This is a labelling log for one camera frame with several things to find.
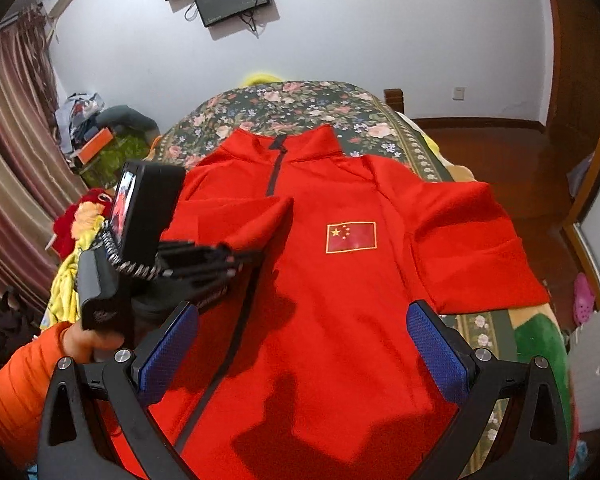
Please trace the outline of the orange sleeved left forearm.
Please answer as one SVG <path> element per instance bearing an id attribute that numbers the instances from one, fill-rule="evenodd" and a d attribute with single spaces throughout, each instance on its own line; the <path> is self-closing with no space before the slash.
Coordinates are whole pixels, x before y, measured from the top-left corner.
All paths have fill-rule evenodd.
<path id="1" fill-rule="evenodd" d="M 23 470 L 35 460 L 45 398 L 54 368 L 65 355 L 59 323 L 20 347 L 0 369 L 0 457 Z"/>

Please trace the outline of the left hand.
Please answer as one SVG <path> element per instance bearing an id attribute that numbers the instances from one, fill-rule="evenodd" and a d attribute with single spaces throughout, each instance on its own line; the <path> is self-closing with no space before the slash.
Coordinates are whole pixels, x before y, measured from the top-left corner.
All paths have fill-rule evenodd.
<path id="1" fill-rule="evenodd" d="M 85 364 L 93 361 L 96 351 L 118 350 L 124 343 L 124 337 L 116 332 L 86 330 L 79 321 L 62 332 L 60 342 L 65 356 Z"/>

